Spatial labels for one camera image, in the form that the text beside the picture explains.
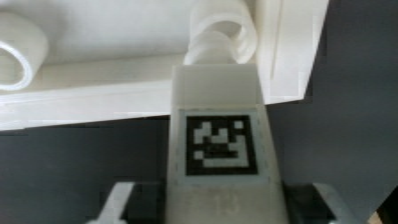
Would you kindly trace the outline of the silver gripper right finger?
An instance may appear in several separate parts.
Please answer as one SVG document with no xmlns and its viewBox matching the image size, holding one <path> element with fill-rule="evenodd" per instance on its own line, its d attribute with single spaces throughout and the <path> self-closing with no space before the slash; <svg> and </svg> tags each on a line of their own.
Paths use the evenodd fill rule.
<svg viewBox="0 0 398 224">
<path fill-rule="evenodd" d="M 289 224 L 359 224 L 339 193 L 323 183 L 284 184 Z"/>
</svg>

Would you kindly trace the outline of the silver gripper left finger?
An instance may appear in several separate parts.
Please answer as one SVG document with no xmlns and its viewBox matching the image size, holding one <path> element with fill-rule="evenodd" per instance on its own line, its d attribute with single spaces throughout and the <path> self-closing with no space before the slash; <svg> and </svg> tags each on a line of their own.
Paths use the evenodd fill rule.
<svg viewBox="0 0 398 224">
<path fill-rule="evenodd" d="M 156 224 L 161 216 L 161 184 L 117 182 L 97 216 L 85 224 Z"/>
</svg>

